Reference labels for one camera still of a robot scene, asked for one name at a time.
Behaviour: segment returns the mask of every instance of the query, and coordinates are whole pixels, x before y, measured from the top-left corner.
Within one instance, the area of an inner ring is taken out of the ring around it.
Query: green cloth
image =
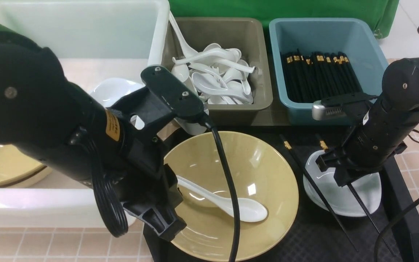
[[[265,28],[275,18],[353,17],[386,37],[399,0],[169,0],[169,3],[174,16],[251,17],[260,20]]]

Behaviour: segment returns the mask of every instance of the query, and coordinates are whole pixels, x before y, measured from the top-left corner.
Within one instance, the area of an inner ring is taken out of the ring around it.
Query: black chopsticks
[[[343,52],[312,52],[298,49],[283,56],[287,94],[296,103],[313,103],[330,96],[361,92],[348,56]]]
[[[354,242],[351,240],[349,234],[347,233],[346,228],[344,227],[344,224],[342,224],[342,222],[340,221],[339,217],[337,216],[337,214],[334,212],[334,210],[332,209],[332,207],[329,204],[329,202],[324,197],[323,193],[321,193],[321,191],[319,190],[319,188],[316,185],[315,181],[311,178],[311,176],[308,173],[308,171],[306,170],[305,166],[302,164],[302,162],[300,161],[300,159],[298,158],[298,156],[296,155],[296,153],[293,151],[293,149],[292,149],[291,145],[289,144],[289,142],[286,140],[286,138],[283,135],[280,135],[280,137],[281,137],[282,141],[284,142],[284,146],[287,148],[289,154],[294,159],[295,164],[301,169],[301,171],[305,175],[305,177],[308,180],[308,182],[311,184],[311,186],[313,186],[313,189],[319,195],[319,197],[323,201],[324,205],[327,207],[327,209],[332,214],[332,216],[334,217],[334,219],[336,219],[336,221],[339,224],[339,226],[341,227],[342,231],[344,231],[344,234],[346,235],[346,237],[350,241],[351,245],[354,246],[354,249],[358,252],[358,249],[356,248]]]
[[[366,206],[364,205],[363,201],[361,200],[360,196],[358,195],[358,193],[356,192],[354,186],[352,186],[351,183],[347,184],[347,186],[349,187],[350,191],[352,192],[352,194],[354,195],[355,199],[358,201],[359,205],[361,206],[361,208],[363,209],[364,213],[366,214],[366,216],[368,217],[368,219],[371,221],[371,223],[373,224],[374,228],[376,229],[376,231],[378,232],[378,234],[381,233],[381,230],[379,230],[378,226],[376,225],[376,223],[374,222],[373,218],[371,217],[370,211],[368,211],[368,208],[366,208]],[[395,257],[395,253],[394,251],[391,249],[391,246],[389,246],[389,244],[387,243],[387,241],[385,239],[384,240],[384,244],[386,244],[386,247],[389,249],[389,251],[391,252],[391,254]]]

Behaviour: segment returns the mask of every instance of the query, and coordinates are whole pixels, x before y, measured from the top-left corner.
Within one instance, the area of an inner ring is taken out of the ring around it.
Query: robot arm
[[[156,133],[175,117],[194,123],[206,114],[165,68],[149,67],[141,77],[145,88],[105,109],[65,79],[50,49],[0,25],[0,144],[93,187],[115,237],[128,229],[125,210],[171,241],[186,225]],[[133,115],[145,122],[142,130],[130,123]]]
[[[326,109],[340,106],[354,121],[343,143],[316,161],[322,171],[336,167],[338,186],[379,171],[389,157],[406,149],[403,140],[419,124],[419,58],[391,63],[382,89],[374,104],[367,95],[321,101]]]

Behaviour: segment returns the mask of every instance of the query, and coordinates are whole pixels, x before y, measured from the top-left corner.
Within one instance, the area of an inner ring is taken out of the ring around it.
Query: orange warning label
[[[106,134],[114,141],[119,141],[121,136],[121,126],[119,126],[119,120],[109,110],[106,110]]]

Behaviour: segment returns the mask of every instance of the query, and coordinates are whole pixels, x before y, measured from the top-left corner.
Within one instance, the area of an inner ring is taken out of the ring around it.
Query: chopstick with gold tip
[[[321,191],[319,190],[319,188],[316,185],[315,181],[311,178],[310,174],[308,173],[308,171],[306,171],[305,166],[302,164],[302,162],[300,161],[300,159],[298,158],[298,156],[296,155],[296,153],[293,151],[292,146],[289,144],[289,142],[287,141],[287,139],[283,135],[280,135],[280,137],[281,137],[282,141],[284,142],[284,146],[287,148],[289,154],[294,159],[295,164],[301,169],[301,171],[305,175],[305,177],[308,180],[308,182],[311,184],[311,186],[313,186],[313,189],[319,195],[319,197],[321,198],[321,200],[323,201],[324,205],[327,207],[327,209],[329,210],[329,212],[332,214],[332,216],[334,217],[334,219],[336,219],[336,221],[339,224],[339,226],[341,227],[342,231],[344,231],[344,234],[346,234],[346,237],[350,241],[351,245],[354,246],[354,249],[358,252],[358,249],[356,248],[354,242],[351,240],[349,234],[347,234],[347,231],[346,231],[346,228],[344,227],[344,224],[342,224],[342,222],[340,221],[340,219],[337,216],[337,214],[334,212],[334,210],[332,210],[331,205],[326,200],[326,198],[324,197],[323,193],[321,193]]]
[[[319,140],[319,145],[321,146],[321,148],[323,148],[323,150],[325,152],[327,152],[329,150],[329,147],[327,146],[326,142],[321,138],[321,136],[319,134],[316,134],[316,138]],[[360,196],[356,192],[354,186],[351,183],[347,184],[347,186],[349,187],[350,191],[354,195],[355,199],[358,201],[358,204],[361,206],[361,208],[363,209],[363,211],[366,214],[366,216],[368,217],[368,219],[373,224],[373,226],[376,229],[376,231],[378,232],[378,234],[380,234],[381,231],[379,230],[378,226],[374,222],[373,218],[371,217],[370,212],[368,211],[368,208],[364,205],[364,203],[361,200]],[[383,240],[384,240],[384,244],[386,244],[386,247],[389,249],[389,251],[391,252],[391,254],[395,257],[396,255],[395,255],[394,251],[391,249],[391,246],[389,245],[389,243],[385,239],[383,239]]]

